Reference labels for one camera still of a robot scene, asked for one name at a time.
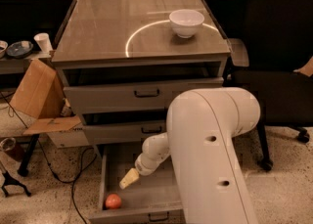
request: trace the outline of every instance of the drawer handle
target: drawer handle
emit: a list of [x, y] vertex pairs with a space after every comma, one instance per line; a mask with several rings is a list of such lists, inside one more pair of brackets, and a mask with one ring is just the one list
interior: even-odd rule
[[138, 91], [134, 91], [134, 95], [137, 97], [137, 98], [145, 98], [145, 97], [157, 97], [159, 96], [159, 90], [157, 89], [155, 92], [147, 92], [145, 94], [145, 92], [138, 92]]
[[145, 130], [143, 127], [141, 128], [141, 132], [143, 134], [159, 134], [162, 131], [162, 127], [160, 126], [158, 129], [148, 129]]
[[160, 218], [160, 219], [152, 219], [151, 215], [149, 214], [149, 221], [150, 222], [158, 222], [158, 221], [165, 221], [169, 219], [169, 212], [166, 213], [167, 216], [165, 218]]

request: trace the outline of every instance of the white container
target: white container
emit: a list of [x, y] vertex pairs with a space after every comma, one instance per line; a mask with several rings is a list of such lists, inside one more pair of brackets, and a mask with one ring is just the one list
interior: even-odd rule
[[53, 50], [48, 33], [38, 33], [33, 38], [43, 53], [49, 53], [51, 50]]
[[202, 27], [204, 15], [196, 10], [182, 9], [172, 12], [169, 20], [179, 37], [190, 38]]

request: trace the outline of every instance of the chair leg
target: chair leg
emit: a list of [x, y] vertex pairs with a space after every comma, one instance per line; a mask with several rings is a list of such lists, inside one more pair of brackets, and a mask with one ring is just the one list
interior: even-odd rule
[[299, 126], [290, 126], [290, 128], [299, 132], [296, 137], [299, 142], [308, 143], [310, 141], [310, 135], [305, 128]]
[[259, 165], [266, 171], [270, 171], [273, 168], [273, 161], [270, 158], [270, 153], [268, 151], [268, 144], [266, 139], [265, 126], [262, 122], [257, 124], [257, 132], [262, 148], [263, 160], [259, 163]]

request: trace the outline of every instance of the open drawer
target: open drawer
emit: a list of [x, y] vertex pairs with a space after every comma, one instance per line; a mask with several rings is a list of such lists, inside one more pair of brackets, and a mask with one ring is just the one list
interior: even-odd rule
[[[141, 143], [138, 142], [104, 146], [99, 211], [89, 217], [91, 223], [168, 223], [174, 219], [183, 219], [182, 204], [170, 158], [150, 176], [141, 177], [124, 190], [119, 188], [119, 181], [134, 167], [140, 153]], [[121, 197], [120, 209], [104, 209], [104, 202], [110, 193]]]

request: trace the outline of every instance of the cup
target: cup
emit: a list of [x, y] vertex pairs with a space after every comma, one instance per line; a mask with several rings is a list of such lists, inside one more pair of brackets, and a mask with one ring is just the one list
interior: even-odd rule
[[49, 53], [51, 50], [53, 50], [48, 33], [41, 32], [36, 34], [33, 38], [43, 53]]
[[24, 150], [15, 138], [6, 138], [0, 142], [0, 150], [15, 161], [22, 161]]

